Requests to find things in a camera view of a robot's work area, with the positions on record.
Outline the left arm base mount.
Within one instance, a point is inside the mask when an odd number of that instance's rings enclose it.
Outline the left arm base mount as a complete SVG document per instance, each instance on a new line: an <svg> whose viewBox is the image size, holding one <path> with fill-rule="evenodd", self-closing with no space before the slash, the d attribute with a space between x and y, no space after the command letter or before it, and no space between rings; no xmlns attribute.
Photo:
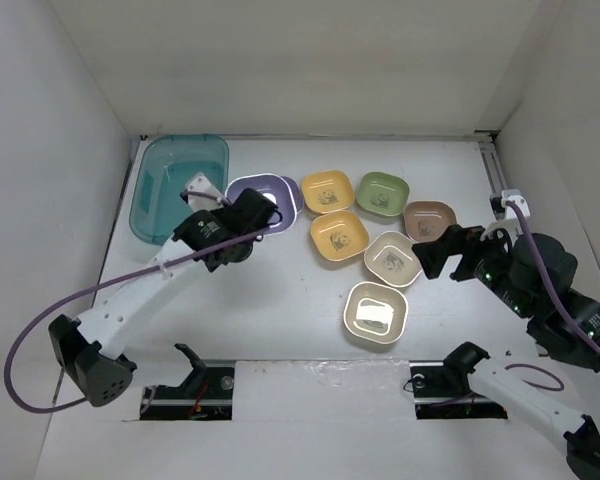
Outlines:
<svg viewBox="0 0 600 480"><path fill-rule="evenodd" d="M230 421L233 414L236 363L203 361L188 345L174 347L189 361L190 371L175 387L146 387L141 421Z"/></svg>

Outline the purple panda plate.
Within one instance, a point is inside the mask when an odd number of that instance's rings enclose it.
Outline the purple panda plate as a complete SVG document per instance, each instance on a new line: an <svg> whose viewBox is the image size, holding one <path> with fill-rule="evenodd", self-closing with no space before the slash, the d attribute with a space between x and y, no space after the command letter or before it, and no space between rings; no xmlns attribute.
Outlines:
<svg viewBox="0 0 600 480"><path fill-rule="evenodd" d="M246 188L252 188L262 193L274 202L283 215L283 220L269 228L267 234L281 234L289 230L297 219L292 193L283 176L272 173L260 173L232 180L226 190L225 198L234 201Z"/></svg>
<svg viewBox="0 0 600 480"><path fill-rule="evenodd" d="M287 183L288 187L291 190L295 204L296 214L299 215L305 206L304 196L302 194L301 188L294 179L288 176L283 176L283 180Z"/></svg>

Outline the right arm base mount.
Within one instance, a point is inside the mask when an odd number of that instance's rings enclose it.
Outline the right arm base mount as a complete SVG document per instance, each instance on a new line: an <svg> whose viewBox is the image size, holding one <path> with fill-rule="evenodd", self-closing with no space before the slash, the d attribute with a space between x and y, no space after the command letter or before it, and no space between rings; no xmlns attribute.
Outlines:
<svg viewBox="0 0 600 480"><path fill-rule="evenodd" d="M413 396L417 420L507 420L499 404L463 386L442 361L410 361L403 390Z"/></svg>

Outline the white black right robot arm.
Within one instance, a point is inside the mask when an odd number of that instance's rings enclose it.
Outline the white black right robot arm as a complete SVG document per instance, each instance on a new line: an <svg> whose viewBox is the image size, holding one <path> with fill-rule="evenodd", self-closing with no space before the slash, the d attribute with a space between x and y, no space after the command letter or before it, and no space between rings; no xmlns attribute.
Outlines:
<svg viewBox="0 0 600 480"><path fill-rule="evenodd" d="M549 440L579 479L600 479L600 303L571 286L576 258L556 239L534 233L517 241L504 229L452 225L413 248L428 279L460 258L450 277L480 281L527 323L526 332L563 365L584 411L563 406L516 377L481 347L465 342L441 361L416 361L408 382L422 418L441 418L483 398Z"/></svg>

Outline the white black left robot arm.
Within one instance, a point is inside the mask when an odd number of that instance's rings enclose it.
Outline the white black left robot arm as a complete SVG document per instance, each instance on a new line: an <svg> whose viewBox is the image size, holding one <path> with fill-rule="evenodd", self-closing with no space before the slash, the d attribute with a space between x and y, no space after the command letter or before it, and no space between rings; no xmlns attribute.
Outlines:
<svg viewBox="0 0 600 480"><path fill-rule="evenodd" d="M74 319L60 315L49 325L58 363L92 406L111 403L130 386L137 366L124 350L138 330L195 281L246 260L254 242L283 217L252 188L216 202L215 209L189 215L149 266L127 275L101 304Z"/></svg>

